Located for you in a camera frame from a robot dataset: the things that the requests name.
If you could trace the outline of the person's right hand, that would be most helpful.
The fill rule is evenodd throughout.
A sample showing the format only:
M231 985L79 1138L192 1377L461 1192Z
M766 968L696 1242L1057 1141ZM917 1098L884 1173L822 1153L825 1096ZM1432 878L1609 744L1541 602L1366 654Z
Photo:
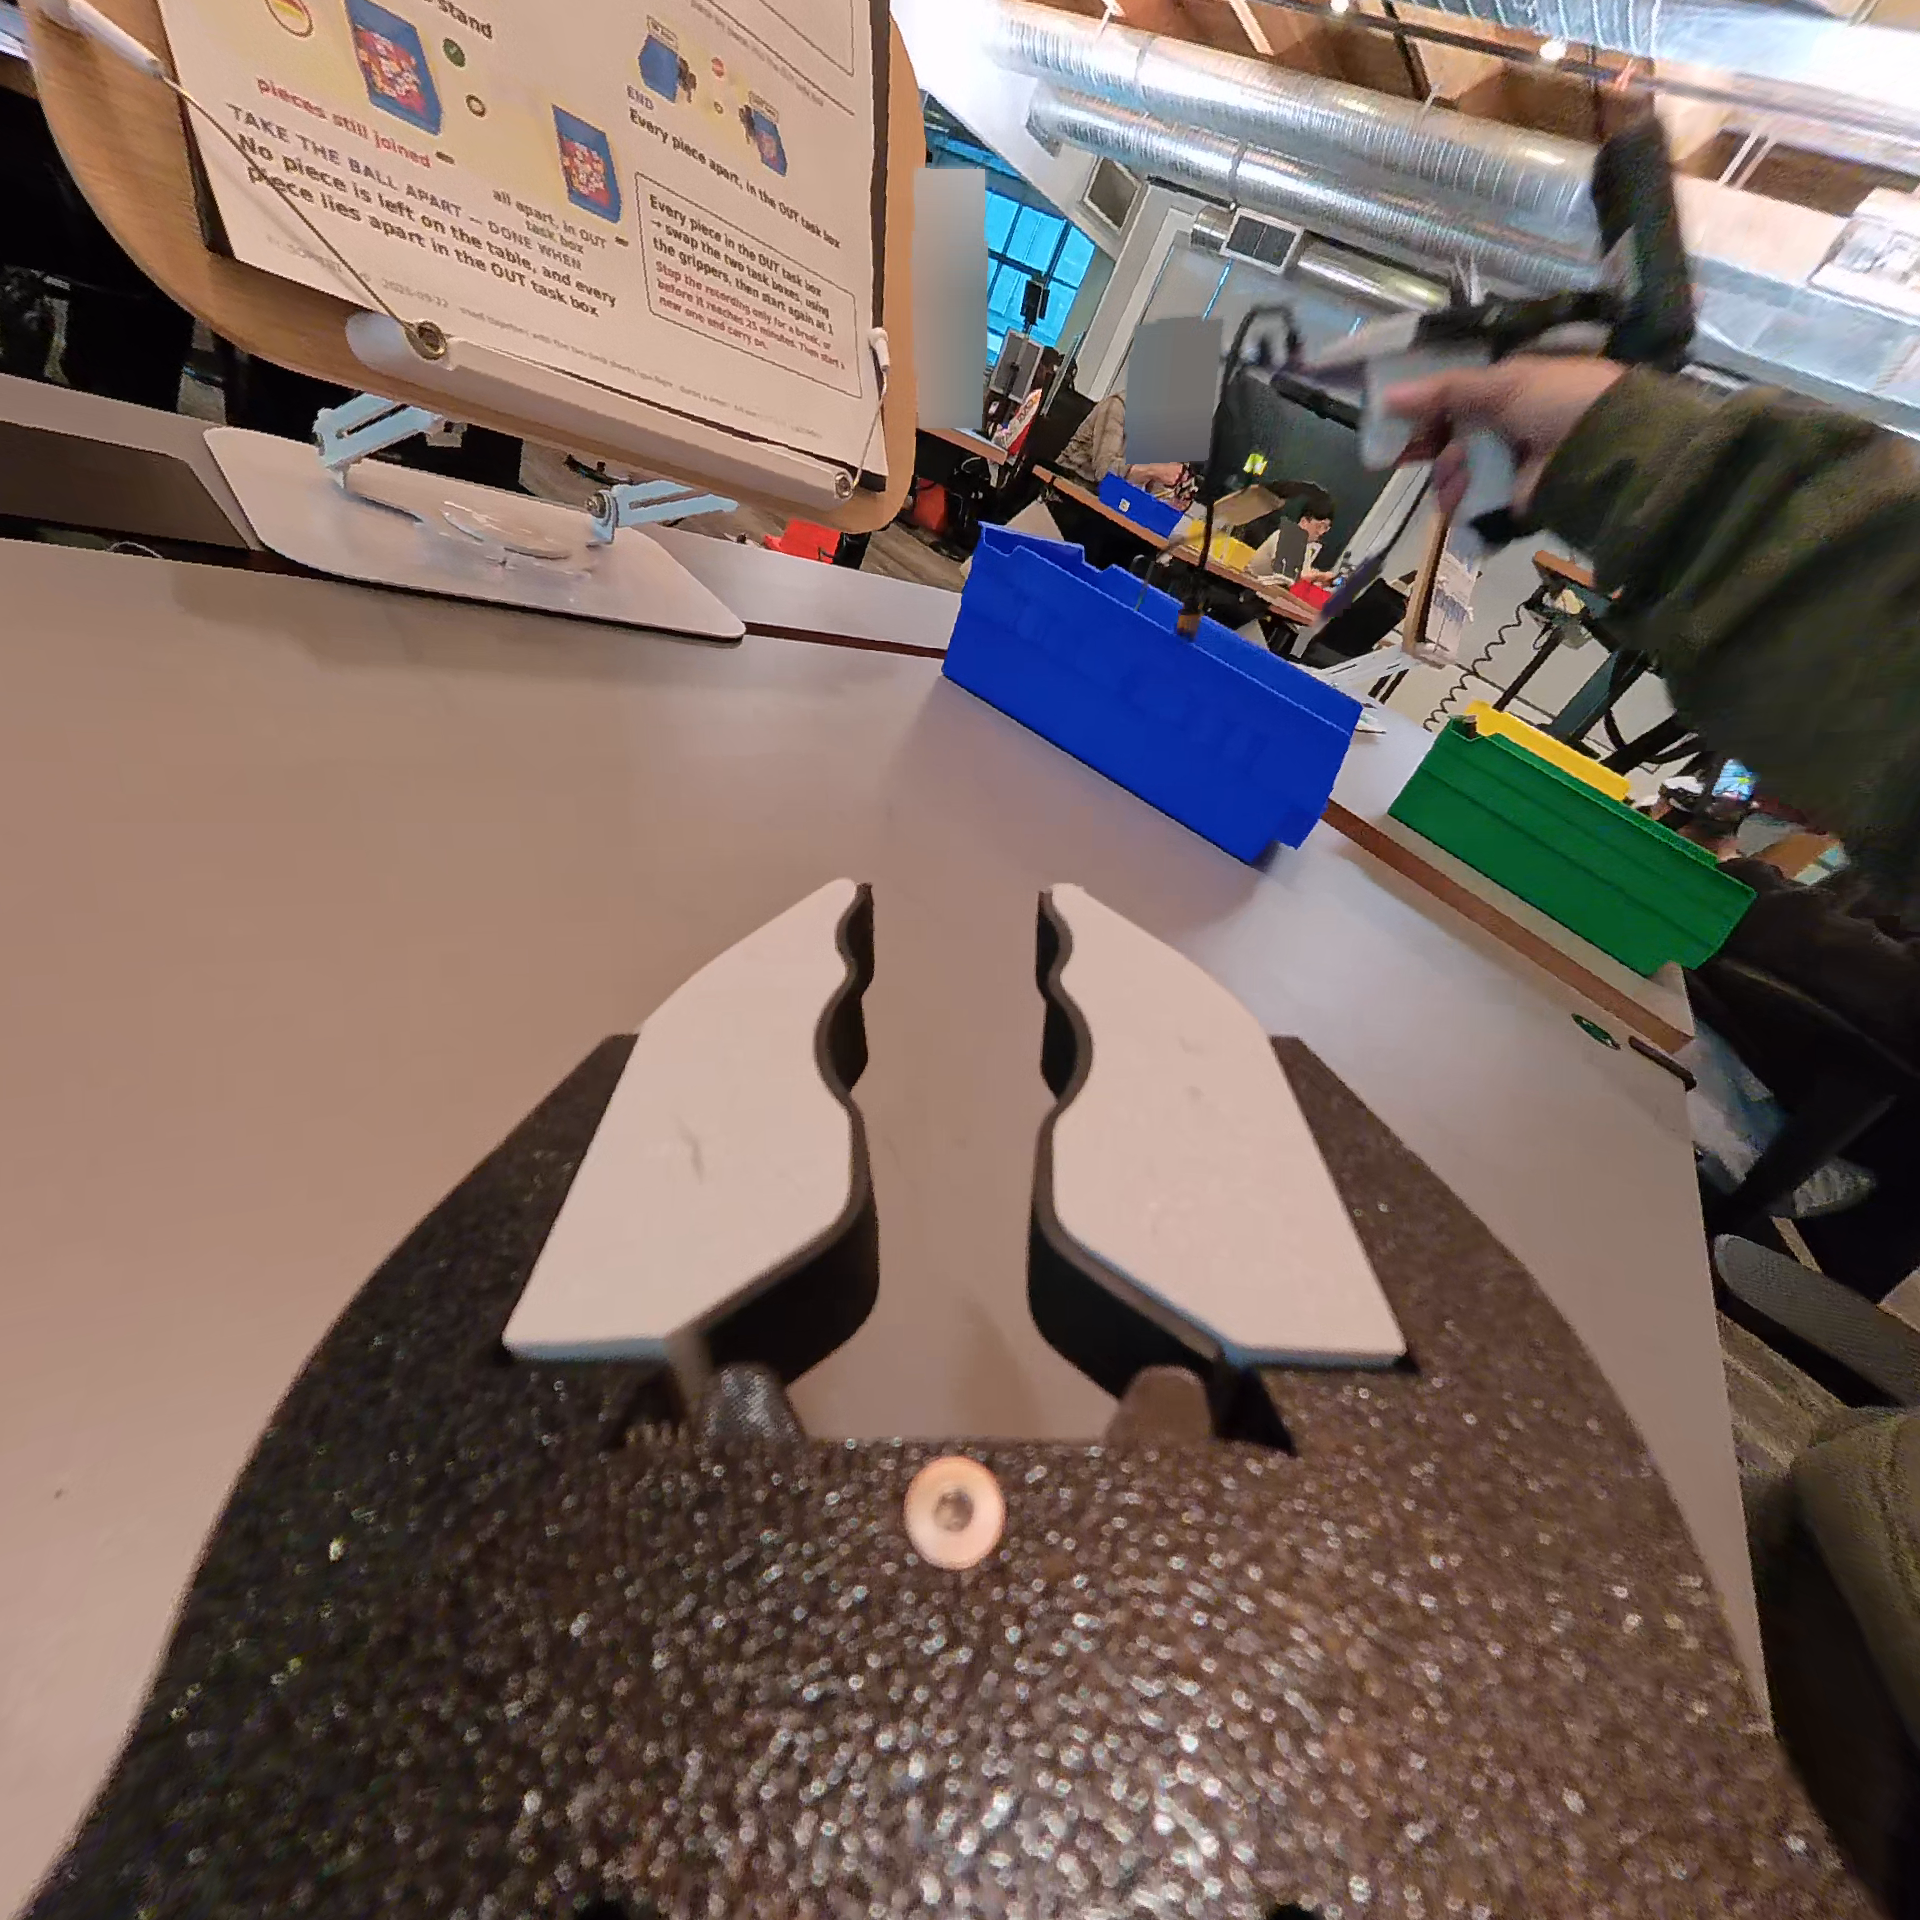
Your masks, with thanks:
M1623 374L1609 358L1521 351L1406 380L1382 390L1382 412L1407 424L1402 458L1431 466L1440 511L1453 516L1469 488L1473 433L1503 442L1516 466L1508 503L1521 511L1562 438Z

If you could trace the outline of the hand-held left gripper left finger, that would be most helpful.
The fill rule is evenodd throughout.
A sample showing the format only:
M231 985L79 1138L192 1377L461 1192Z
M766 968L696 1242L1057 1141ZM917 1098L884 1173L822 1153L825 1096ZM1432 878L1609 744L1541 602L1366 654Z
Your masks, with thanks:
M647 1015L503 1327L527 1362L664 1369L684 1402L759 1364L781 1384L878 1300L852 1090L868 1062L872 889L838 878Z

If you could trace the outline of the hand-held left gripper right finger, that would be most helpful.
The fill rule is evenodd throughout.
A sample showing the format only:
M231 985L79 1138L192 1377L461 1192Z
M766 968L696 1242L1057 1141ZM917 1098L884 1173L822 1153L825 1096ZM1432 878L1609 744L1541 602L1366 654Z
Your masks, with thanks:
M1151 1369L1206 1408L1260 1375L1407 1359L1288 1073L1209 972L1086 887L1039 896L1044 1001L1028 1309L1122 1400Z

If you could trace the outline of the blue-lit window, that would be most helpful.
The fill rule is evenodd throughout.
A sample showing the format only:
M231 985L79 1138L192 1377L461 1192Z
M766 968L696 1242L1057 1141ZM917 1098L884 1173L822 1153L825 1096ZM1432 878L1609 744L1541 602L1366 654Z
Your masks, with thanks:
M1046 313L1065 305L1087 274L1092 238L1048 205L1017 198L999 182L986 184L985 232L989 252L989 304L1018 304L1024 285L1041 278L1062 288L1046 297Z

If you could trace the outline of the silver ventilation duct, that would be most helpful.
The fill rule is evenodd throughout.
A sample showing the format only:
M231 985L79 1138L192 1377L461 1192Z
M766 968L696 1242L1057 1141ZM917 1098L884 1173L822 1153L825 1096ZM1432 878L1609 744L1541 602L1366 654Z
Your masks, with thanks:
M1024 125L1036 140L1382 256L1446 269L1464 268L1481 245L1463 222L1406 194L1341 182L1226 135L1164 122L1081 90L1039 84Z
M989 5L985 33L999 66L1071 95L1288 158L1341 156L1568 232L1594 226L1594 151L1559 135L1054 7Z

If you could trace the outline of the blue plastic bin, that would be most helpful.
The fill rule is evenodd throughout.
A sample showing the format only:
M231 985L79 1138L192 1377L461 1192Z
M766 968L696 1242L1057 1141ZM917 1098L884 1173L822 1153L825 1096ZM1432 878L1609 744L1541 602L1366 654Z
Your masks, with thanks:
M1353 694L1077 544L981 532L943 677L1086 767L1261 861L1320 820L1359 724Z

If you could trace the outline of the printed instruction sheet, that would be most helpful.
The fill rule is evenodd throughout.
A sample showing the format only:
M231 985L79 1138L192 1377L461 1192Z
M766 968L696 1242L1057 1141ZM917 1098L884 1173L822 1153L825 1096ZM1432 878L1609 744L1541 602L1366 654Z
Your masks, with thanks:
M881 480L852 1L160 5L224 252Z

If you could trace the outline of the green plastic bin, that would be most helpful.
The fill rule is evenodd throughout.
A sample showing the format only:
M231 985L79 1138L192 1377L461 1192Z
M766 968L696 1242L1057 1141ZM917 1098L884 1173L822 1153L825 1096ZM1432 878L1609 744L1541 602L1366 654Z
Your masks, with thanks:
M1703 966L1756 900L1705 847L1464 714L1388 818L1638 976Z

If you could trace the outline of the instruction sheet on stand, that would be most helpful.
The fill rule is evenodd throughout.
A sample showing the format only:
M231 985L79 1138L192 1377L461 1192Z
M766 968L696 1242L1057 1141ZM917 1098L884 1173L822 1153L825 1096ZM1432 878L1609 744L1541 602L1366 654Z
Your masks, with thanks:
M881 452L868 476L810 480L800 456L692 422L570 374L530 368L447 335L440 356L357 298L278 278L207 249L193 140L177 98L85 33L79 5L26 5L32 77L65 170L108 232L157 288L241 351L338 386L418 404L456 422L640 472L664 472L769 511L800 511L846 532L881 528L914 472L914 224L922 165L920 95L897 28L892 36L879 321L892 362L879 404Z

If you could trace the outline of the person's olive clothing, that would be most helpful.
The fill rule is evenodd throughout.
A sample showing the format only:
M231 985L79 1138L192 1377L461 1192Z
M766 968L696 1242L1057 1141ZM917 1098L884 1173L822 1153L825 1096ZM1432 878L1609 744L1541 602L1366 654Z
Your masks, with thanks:
M1748 1506L1770 1716L1886 1914L1918 1914L1918 1415L1856 1408Z

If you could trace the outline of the yellow plastic bin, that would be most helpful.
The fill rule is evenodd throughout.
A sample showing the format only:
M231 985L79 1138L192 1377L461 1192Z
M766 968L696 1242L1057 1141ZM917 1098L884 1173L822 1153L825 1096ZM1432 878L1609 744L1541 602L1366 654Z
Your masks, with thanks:
M1625 775L1609 770L1601 760L1583 753L1578 746L1559 741L1538 727L1519 720L1510 711L1494 708L1488 701L1469 703L1461 714L1461 722L1471 722L1476 733L1481 735L1496 735L1505 742L1525 750L1533 758L1550 764L1559 773L1576 780L1593 791L1601 793L1615 801L1629 801L1629 781Z

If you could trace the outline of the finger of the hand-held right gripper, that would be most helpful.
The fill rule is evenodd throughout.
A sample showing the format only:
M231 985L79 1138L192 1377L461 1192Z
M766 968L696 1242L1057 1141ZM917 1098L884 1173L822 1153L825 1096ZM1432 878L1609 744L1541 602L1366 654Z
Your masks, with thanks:
M1496 358L1496 334L1476 305L1400 313L1359 324L1348 335L1303 354L1309 377L1428 377L1455 368L1485 368Z

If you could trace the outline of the silver stand base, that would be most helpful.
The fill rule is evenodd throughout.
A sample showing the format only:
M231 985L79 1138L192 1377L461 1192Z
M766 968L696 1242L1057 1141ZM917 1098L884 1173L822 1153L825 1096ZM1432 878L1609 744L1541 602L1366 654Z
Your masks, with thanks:
M254 537L304 568L358 585L583 617L733 645L744 621L649 525L732 511L733 500L649 480L576 510L384 458L446 424L424 406L358 392L318 412L306 442L232 424L210 458Z

